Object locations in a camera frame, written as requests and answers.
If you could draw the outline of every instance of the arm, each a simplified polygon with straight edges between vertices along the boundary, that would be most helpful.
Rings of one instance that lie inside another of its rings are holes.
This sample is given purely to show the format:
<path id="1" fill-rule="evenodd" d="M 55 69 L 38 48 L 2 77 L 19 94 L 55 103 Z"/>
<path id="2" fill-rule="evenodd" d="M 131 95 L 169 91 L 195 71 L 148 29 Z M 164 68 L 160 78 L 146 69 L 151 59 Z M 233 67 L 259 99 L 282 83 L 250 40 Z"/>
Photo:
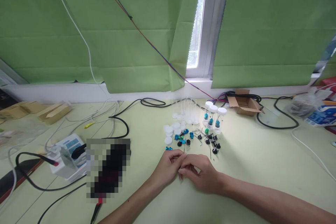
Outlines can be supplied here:
<path id="1" fill-rule="evenodd" d="M 204 155 L 188 155 L 179 173 L 198 189 L 229 197 L 271 223 L 336 223 L 336 215 L 306 201 L 217 172 Z"/>
<path id="2" fill-rule="evenodd" d="M 181 150 L 166 150 L 149 179 L 99 224 L 132 223 L 142 210 L 174 180 L 185 157 Z"/>

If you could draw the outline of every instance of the brown cardboard box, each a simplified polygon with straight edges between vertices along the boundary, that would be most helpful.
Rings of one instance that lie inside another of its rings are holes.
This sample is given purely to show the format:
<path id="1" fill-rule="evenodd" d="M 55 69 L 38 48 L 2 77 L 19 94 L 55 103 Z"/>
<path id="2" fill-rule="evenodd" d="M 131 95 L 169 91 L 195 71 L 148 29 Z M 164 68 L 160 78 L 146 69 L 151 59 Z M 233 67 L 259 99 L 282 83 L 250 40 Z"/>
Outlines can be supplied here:
<path id="1" fill-rule="evenodd" d="M 71 110 L 71 107 L 68 105 L 59 106 L 57 109 L 47 114 L 44 121 L 47 125 L 52 125 L 55 122 L 57 122 L 59 119 L 61 119 L 63 116 L 65 116 L 67 113 L 69 113 L 70 110 Z"/>
<path id="2" fill-rule="evenodd" d="M 19 119 L 26 115 L 28 112 L 16 104 L 0 111 L 0 118 L 4 120 Z"/>
<path id="3" fill-rule="evenodd" d="M 27 110 L 29 113 L 38 113 L 45 109 L 45 106 L 38 103 L 37 101 L 27 101 L 21 105 L 25 110 Z"/>
<path id="4" fill-rule="evenodd" d="M 237 95 L 245 95 L 249 93 L 250 91 L 248 89 L 236 89 Z M 260 110 L 262 106 L 260 106 L 252 98 L 228 96 L 227 99 L 229 101 L 230 107 L 234 107 L 237 114 L 254 116 L 257 113 L 263 113 Z"/>
<path id="5" fill-rule="evenodd" d="M 40 120 L 40 121 L 44 121 L 46 119 L 46 116 L 53 110 L 57 109 L 59 106 L 61 106 L 61 103 L 57 103 L 54 105 L 51 105 L 47 108 L 45 108 L 44 110 L 42 110 L 41 112 L 36 114 L 36 117 Z"/>

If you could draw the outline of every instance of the power strip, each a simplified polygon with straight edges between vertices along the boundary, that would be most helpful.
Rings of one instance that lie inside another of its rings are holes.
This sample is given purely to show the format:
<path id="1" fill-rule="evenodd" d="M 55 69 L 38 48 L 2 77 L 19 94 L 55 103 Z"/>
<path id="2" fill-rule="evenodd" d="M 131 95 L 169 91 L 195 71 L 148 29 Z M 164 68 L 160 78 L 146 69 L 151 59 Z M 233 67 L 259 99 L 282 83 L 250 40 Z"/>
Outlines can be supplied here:
<path id="1" fill-rule="evenodd" d="M 58 162 L 57 166 L 49 165 L 51 172 L 72 183 L 86 174 L 86 153 L 78 159 L 71 158 L 74 150 L 84 142 L 77 134 L 72 134 L 53 145 L 47 153 L 48 158 Z"/>

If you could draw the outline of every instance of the yellow connector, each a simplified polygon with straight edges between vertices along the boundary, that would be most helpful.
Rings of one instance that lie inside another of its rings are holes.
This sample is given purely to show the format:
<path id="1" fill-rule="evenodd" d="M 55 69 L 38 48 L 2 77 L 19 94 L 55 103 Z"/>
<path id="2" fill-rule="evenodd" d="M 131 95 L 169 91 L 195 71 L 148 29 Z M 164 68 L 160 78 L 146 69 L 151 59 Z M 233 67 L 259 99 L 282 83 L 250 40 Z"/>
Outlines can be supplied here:
<path id="1" fill-rule="evenodd" d="M 85 127 L 84 127 L 84 129 L 87 129 L 87 128 L 89 128 L 92 124 L 95 124 L 95 122 L 92 122 L 92 123 L 90 123 L 90 124 L 88 124 L 88 125 L 86 125 Z"/>

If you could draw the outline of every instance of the green curtain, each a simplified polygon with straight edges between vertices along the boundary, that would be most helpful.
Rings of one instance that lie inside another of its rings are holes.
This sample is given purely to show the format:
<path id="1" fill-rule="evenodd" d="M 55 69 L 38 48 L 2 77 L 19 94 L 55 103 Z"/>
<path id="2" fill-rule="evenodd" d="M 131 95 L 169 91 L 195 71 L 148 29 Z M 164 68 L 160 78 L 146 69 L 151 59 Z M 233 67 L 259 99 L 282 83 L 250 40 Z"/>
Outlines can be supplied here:
<path id="1" fill-rule="evenodd" d="M 175 91 L 184 81 L 114 0 L 65 0 L 87 40 L 97 81 L 110 93 Z M 182 75 L 197 0 L 121 0 Z M 0 0 L 0 57 L 30 83 L 93 83 L 86 46 L 60 0 Z"/>
<path id="2" fill-rule="evenodd" d="M 335 0 L 227 0 L 212 87 L 308 84 L 335 31 Z"/>

